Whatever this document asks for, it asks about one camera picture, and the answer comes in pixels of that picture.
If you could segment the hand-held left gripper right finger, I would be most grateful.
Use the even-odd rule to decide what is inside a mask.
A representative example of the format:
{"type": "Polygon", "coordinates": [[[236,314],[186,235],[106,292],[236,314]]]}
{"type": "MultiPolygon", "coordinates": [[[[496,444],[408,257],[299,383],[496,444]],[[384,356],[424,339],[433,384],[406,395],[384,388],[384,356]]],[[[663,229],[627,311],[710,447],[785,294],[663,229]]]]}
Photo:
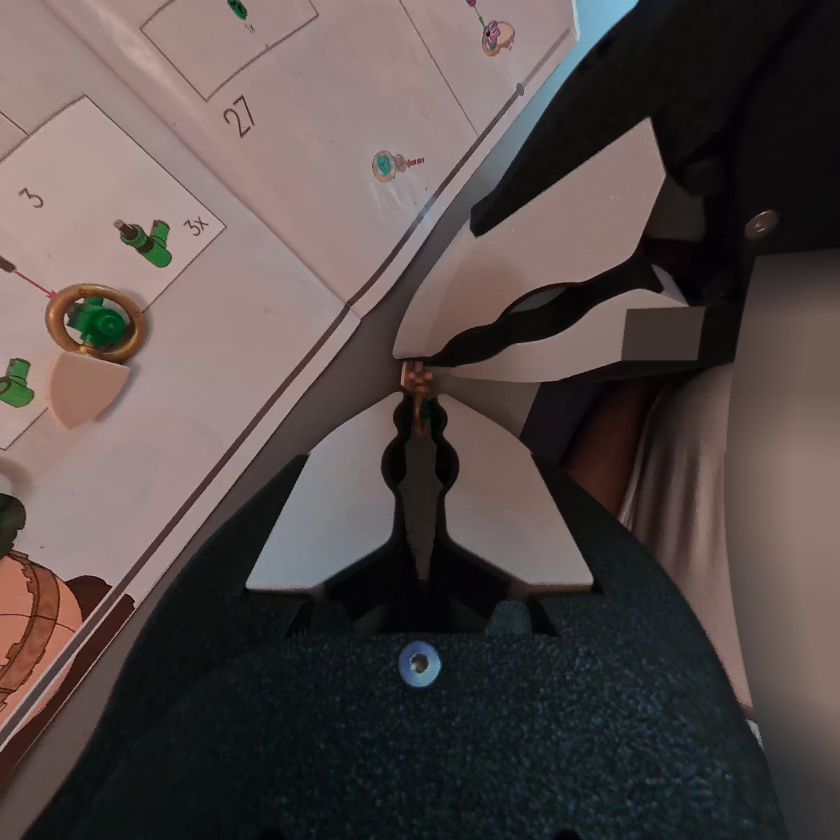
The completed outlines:
{"type": "Polygon", "coordinates": [[[526,446],[452,396],[437,401],[458,461],[444,496],[455,546],[503,573],[510,596],[590,591],[590,568],[526,446]]]}

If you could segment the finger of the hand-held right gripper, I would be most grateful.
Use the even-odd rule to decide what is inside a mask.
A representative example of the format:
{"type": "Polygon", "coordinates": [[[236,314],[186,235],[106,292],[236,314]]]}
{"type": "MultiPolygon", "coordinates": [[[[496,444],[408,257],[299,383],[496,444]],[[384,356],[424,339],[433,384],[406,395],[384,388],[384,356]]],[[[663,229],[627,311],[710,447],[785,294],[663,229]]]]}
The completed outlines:
{"type": "Polygon", "coordinates": [[[510,307],[427,359],[436,374],[536,383],[624,364],[690,359],[690,305],[651,266],[619,266],[564,286],[531,309],[510,307]]]}
{"type": "Polygon", "coordinates": [[[531,292],[619,266],[639,245],[665,177],[644,119],[485,234],[464,226],[417,289],[393,356],[430,358],[531,292]]]}

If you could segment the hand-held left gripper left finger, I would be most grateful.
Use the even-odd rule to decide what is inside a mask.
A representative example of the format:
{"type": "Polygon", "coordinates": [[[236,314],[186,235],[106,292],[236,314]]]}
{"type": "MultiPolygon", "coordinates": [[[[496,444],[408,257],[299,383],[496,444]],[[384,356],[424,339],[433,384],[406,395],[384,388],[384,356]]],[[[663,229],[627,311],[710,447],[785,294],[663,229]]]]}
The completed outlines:
{"type": "Polygon", "coordinates": [[[396,437],[394,392],[346,421],[306,460],[246,589],[315,593],[392,535],[395,497],[382,458],[396,437]]]}

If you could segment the person's leg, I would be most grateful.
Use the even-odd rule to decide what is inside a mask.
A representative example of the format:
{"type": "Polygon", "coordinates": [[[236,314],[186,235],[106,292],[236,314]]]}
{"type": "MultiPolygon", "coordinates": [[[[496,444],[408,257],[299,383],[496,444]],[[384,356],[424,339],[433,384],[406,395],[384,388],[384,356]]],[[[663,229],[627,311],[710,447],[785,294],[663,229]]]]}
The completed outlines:
{"type": "Polygon", "coordinates": [[[622,507],[644,423],[661,386],[653,378],[608,384],[561,459],[568,475],[613,516],[622,507]]]}

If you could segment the person's torso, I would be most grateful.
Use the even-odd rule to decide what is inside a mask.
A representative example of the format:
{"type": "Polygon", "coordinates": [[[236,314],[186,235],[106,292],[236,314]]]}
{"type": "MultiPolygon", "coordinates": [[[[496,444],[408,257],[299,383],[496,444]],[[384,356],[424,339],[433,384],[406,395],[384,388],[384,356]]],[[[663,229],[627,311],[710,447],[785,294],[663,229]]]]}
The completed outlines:
{"type": "Polygon", "coordinates": [[[838,762],[838,248],[760,258],[736,360],[661,397],[619,516],[766,728],[838,762]]]}

